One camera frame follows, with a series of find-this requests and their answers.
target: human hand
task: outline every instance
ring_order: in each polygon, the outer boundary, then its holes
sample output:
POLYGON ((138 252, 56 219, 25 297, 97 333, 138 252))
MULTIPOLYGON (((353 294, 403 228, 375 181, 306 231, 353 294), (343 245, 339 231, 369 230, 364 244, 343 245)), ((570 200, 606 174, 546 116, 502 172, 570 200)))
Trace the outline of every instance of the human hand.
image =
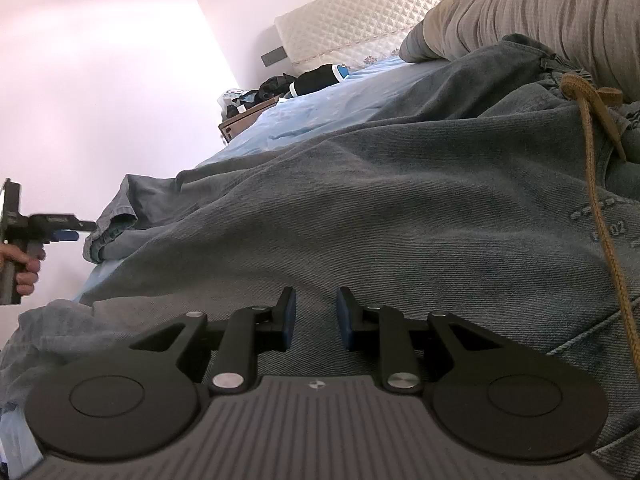
POLYGON ((34 285, 38 281, 38 273, 40 272, 40 261, 46 257, 44 249, 36 257, 23 253, 15 245, 0 244, 0 271, 4 266, 5 260, 11 260, 17 264, 23 264, 24 270, 16 273, 15 282, 17 283, 16 291, 21 296, 33 294, 34 285))

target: wooden bedside table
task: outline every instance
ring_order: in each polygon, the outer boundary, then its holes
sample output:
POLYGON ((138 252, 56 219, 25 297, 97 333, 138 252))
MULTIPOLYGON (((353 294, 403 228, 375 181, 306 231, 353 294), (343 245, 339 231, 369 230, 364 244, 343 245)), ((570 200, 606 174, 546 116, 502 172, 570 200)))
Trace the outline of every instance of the wooden bedside table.
POLYGON ((231 139, 237 137, 240 133, 244 132, 249 126, 255 123, 260 117, 260 114, 267 110, 268 108, 274 107, 278 103, 278 97, 272 97, 267 101, 261 102, 247 111, 242 112, 241 114, 236 115, 235 117, 231 117, 226 121, 220 123, 218 126, 220 128, 220 133, 226 140, 226 142, 231 142, 231 139))

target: light blue bed sheet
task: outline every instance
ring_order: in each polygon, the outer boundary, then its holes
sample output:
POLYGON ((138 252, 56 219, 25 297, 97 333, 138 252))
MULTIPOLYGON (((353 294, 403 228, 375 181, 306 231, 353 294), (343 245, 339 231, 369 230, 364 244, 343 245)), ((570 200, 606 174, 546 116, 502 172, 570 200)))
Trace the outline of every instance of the light blue bed sheet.
MULTIPOLYGON (((369 120, 393 97, 448 61, 438 59, 408 64, 399 57, 377 62, 319 92, 278 103, 233 139, 228 146, 198 167, 236 156, 268 152, 294 142, 334 132, 369 120)), ((109 276, 123 260, 107 260, 96 266, 78 296, 109 276)))

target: drawstring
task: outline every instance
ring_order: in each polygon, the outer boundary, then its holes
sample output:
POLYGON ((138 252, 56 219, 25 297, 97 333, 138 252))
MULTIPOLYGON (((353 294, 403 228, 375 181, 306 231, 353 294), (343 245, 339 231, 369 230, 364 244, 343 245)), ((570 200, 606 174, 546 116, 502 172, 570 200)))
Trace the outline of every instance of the drawstring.
POLYGON ((601 88, 598 91, 585 79, 575 73, 566 73, 560 81, 560 90, 569 99, 578 101, 580 108, 580 116, 582 118, 582 131, 584 133, 584 154, 586 159, 585 173, 587 179, 587 189, 589 192, 589 202, 591 203, 591 211, 593 212, 593 220, 596 224, 602 251, 604 252, 613 285, 618 295, 618 304, 620 305, 620 314, 625 326, 626 339, 631 350, 631 356, 636 368, 636 374, 640 379, 640 337, 638 336, 638 327, 634 319, 629 293, 626 290, 625 275, 622 266, 616 256, 613 248, 613 241, 609 236, 609 231, 602 216, 602 208, 598 199, 598 191, 596 189, 596 157, 593 147, 593 126, 591 124, 591 114, 593 111, 600 120, 600 124, 604 127, 609 140, 616 147, 618 156, 623 162, 626 162, 625 150, 620 141, 620 133, 613 122, 607 105, 619 106, 622 104, 622 92, 615 88, 601 88))

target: headboard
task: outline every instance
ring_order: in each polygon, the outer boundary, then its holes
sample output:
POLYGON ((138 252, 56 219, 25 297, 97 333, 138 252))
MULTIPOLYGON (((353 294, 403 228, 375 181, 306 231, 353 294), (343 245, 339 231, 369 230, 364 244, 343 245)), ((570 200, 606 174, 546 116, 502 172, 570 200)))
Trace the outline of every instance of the headboard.
POLYGON ((325 63, 363 68, 398 53, 441 0, 316 0, 275 19, 294 75, 325 63))

